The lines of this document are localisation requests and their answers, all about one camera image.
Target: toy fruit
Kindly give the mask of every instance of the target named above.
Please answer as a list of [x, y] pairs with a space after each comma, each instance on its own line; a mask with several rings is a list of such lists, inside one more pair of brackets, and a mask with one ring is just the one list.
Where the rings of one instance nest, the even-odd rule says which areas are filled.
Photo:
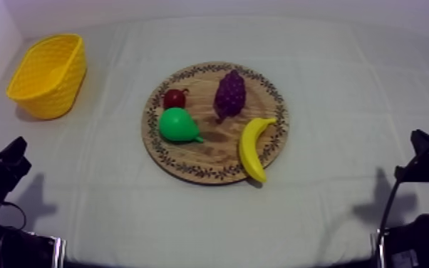
[[180, 107], [184, 108], [186, 105], [186, 96], [185, 94], [190, 92], [187, 89], [183, 89], [182, 91], [179, 89], [170, 89], [165, 93], [165, 97], [163, 98], [163, 107], [165, 109], [172, 107]]
[[183, 108], [170, 108], [165, 110], [160, 118], [160, 132], [163, 137], [171, 141], [203, 142], [200, 137], [200, 129], [191, 118], [191, 115]]
[[266, 174], [264, 173], [261, 161], [259, 161], [256, 153], [256, 141], [263, 131], [266, 130], [269, 124], [275, 123], [275, 118], [252, 119], [245, 127], [239, 139], [239, 157], [241, 164], [248, 174], [259, 182], [266, 182]]
[[223, 122], [227, 116], [235, 116], [241, 112], [246, 103], [246, 88], [244, 88], [243, 77], [236, 70], [228, 73], [220, 82], [213, 108], [219, 119]]

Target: white table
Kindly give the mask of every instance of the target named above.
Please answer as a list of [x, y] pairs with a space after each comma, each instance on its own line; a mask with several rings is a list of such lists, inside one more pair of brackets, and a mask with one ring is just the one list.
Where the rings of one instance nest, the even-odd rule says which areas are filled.
[[[393, 29], [283, 18], [165, 19], [75, 31], [88, 73], [73, 110], [36, 122], [0, 82], [0, 150], [22, 135], [31, 172], [9, 195], [29, 230], [68, 257], [123, 267], [306, 267], [368, 257], [410, 131], [429, 132], [429, 39]], [[201, 187], [148, 156], [148, 96], [188, 65], [263, 73], [290, 113], [268, 183]], [[401, 185], [393, 224], [429, 212], [429, 185]], [[20, 223], [4, 209], [0, 222]]]

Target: floral border pattern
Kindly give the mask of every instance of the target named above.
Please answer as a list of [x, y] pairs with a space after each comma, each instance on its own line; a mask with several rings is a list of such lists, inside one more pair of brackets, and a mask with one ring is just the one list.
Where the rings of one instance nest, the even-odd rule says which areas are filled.
[[162, 96], [165, 94], [166, 90], [171, 83], [179, 82], [186, 78], [191, 78], [198, 73], [206, 72], [218, 72], [218, 71], [231, 71], [237, 70], [242, 76], [248, 77], [252, 80], [259, 81], [262, 86], [266, 88], [266, 92], [274, 99], [276, 102], [275, 117], [276, 123], [274, 124], [276, 132], [270, 137], [270, 141], [263, 148], [262, 154], [259, 156], [261, 164], [269, 159], [269, 156], [281, 145], [281, 137], [287, 134], [285, 127], [287, 126], [286, 118], [284, 117], [285, 112], [287, 112], [284, 107], [284, 100], [281, 95], [279, 95], [277, 89], [274, 85], [269, 82], [262, 74], [256, 73], [252, 70], [246, 69], [243, 66], [239, 66], [231, 63], [219, 63], [219, 64], [207, 64], [204, 66], [193, 66], [185, 71], [176, 73], [168, 78], [167, 81], [163, 82], [156, 89], [157, 93], [149, 100], [149, 108], [147, 110], [148, 116], [148, 135], [151, 139], [152, 149], [156, 152], [156, 156], [160, 159], [160, 162], [166, 166], [174, 168], [176, 171], [181, 173], [187, 173], [194, 175], [199, 178], [215, 178], [220, 181], [223, 181], [227, 176], [238, 175], [241, 172], [244, 172], [244, 168], [241, 164], [230, 165], [228, 167], [223, 167], [222, 169], [215, 170], [212, 167], [205, 168], [200, 167], [199, 165], [187, 165], [186, 163], [179, 163], [176, 159], [170, 156], [170, 153], [166, 148], [163, 147], [162, 139], [158, 133], [158, 115], [156, 114], [157, 108], [161, 106]]

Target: green pear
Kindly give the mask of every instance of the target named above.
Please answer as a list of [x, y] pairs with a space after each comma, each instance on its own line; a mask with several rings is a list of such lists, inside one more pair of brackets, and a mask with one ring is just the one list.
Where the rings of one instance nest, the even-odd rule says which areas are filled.
[[160, 118], [160, 133], [167, 140], [203, 142], [200, 129], [191, 115], [183, 108], [170, 108], [165, 110]]

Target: yellow banana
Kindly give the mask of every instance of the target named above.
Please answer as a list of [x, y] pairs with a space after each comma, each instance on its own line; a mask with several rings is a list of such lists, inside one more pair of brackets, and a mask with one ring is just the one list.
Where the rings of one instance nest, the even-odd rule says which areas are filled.
[[259, 182], [266, 182], [266, 174], [264, 173], [261, 161], [259, 161], [256, 153], [256, 141], [263, 131], [266, 130], [269, 124], [275, 123], [275, 118], [252, 119], [245, 127], [239, 139], [239, 156], [241, 164], [248, 174]]

